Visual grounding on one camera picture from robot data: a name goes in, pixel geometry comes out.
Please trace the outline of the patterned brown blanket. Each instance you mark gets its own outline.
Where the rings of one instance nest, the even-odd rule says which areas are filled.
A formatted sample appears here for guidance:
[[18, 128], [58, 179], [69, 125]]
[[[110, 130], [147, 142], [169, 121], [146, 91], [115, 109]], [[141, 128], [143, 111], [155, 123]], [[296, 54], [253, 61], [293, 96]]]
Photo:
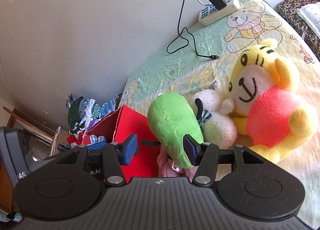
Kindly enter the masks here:
[[279, 15], [301, 36], [319, 60], [319, 35], [314, 32], [308, 14], [302, 11], [307, 5], [319, 3], [319, 0], [283, 0], [277, 5]]

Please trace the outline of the red cardboard box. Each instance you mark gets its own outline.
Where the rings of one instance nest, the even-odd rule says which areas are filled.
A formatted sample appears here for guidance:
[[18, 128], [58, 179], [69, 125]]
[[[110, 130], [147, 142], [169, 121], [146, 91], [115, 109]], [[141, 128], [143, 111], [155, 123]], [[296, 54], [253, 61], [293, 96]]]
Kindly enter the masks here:
[[103, 136], [106, 144], [118, 144], [116, 153], [127, 182], [132, 177], [158, 176], [160, 145], [149, 129], [146, 116], [122, 106], [102, 118], [87, 134]]

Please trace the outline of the green plush pillow toy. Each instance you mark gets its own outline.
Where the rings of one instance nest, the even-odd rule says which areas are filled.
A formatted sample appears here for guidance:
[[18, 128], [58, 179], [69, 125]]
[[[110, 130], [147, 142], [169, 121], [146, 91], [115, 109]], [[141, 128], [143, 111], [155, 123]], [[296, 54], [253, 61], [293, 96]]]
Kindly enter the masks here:
[[183, 169], [193, 168], [183, 149], [183, 137], [190, 135], [199, 144], [204, 138], [188, 101], [178, 93], [162, 93], [149, 106], [147, 121], [173, 162]]

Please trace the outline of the pile of clothes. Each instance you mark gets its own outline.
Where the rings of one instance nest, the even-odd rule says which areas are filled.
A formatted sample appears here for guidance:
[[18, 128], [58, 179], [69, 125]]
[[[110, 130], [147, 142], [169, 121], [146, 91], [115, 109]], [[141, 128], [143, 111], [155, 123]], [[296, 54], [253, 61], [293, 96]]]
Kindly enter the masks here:
[[77, 99], [70, 94], [66, 100], [68, 109], [69, 144], [81, 144], [83, 135], [88, 132], [102, 118], [114, 112], [119, 106], [122, 93], [110, 101], [100, 105], [95, 99], [86, 99], [83, 96]]

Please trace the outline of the pink plush dog toy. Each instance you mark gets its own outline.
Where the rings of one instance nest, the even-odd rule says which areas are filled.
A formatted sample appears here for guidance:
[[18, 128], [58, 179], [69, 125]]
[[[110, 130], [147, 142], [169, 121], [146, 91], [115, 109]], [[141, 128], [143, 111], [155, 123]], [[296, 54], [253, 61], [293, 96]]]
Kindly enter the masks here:
[[163, 147], [157, 157], [157, 164], [159, 166], [158, 176], [160, 177], [187, 177], [192, 181], [197, 171], [197, 167], [184, 169], [177, 166]]

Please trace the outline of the white paper booklet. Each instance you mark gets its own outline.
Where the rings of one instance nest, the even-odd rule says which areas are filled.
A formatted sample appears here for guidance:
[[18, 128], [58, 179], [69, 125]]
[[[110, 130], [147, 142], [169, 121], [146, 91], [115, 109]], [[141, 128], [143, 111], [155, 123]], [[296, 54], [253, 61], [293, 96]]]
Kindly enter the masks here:
[[297, 14], [308, 24], [312, 31], [319, 38], [320, 33], [320, 11], [319, 11], [320, 2], [311, 3], [305, 6], [302, 6], [296, 10]]

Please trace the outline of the white plush sheep toy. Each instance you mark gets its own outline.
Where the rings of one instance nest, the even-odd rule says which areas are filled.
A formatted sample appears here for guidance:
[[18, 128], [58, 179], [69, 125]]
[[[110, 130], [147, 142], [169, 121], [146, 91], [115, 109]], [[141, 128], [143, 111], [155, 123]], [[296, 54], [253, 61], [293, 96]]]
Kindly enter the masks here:
[[235, 108], [231, 98], [221, 91], [221, 83], [214, 81], [210, 88], [200, 89], [189, 100], [205, 142], [230, 148], [237, 138], [236, 125], [230, 118]]

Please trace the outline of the cartoon bear bed sheet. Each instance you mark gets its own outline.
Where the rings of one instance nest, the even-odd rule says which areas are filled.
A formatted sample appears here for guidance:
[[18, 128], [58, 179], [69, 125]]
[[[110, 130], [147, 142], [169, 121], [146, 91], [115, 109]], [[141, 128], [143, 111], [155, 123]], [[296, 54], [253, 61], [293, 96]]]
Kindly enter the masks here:
[[[293, 27], [263, 0], [240, 0], [249, 7], [251, 18], [262, 21], [262, 38], [277, 38], [277, 52], [290, 58], [300, 73], [298, 94], [319, 107], [319, 60]], [[184, 97], [218, 81], [227, 90], [232, 67], [239, 57], [239, 48], [255, 45], [242, 30], [232, 27], [223, 18], [210, 26], [200, 23], [185, 33], [189, 39], [164, 46], [146, 60], [127, 79], [121, 105], [146, 115], [152, 100], [162, 92], [176, 92]], [[306, 198], [299, 218], [309, 226], [319, 226], [319, 134], [281, 161], [281, 168], [298, 177], [305, 186]]]

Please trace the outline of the yellow tiger plush toy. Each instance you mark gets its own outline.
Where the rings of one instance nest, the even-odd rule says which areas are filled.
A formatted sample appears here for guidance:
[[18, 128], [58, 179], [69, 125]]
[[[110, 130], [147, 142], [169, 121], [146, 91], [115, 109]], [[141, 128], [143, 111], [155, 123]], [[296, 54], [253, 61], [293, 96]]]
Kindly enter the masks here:
[[277, 46], [275, 39], [264, 39], [244, 49], [228, 84], [237, 132], [248, 135], [251, 150], [275, 164], [307, 143], [318, 126], [315, 107], [296, 93], [297, 67], [276, 52]]

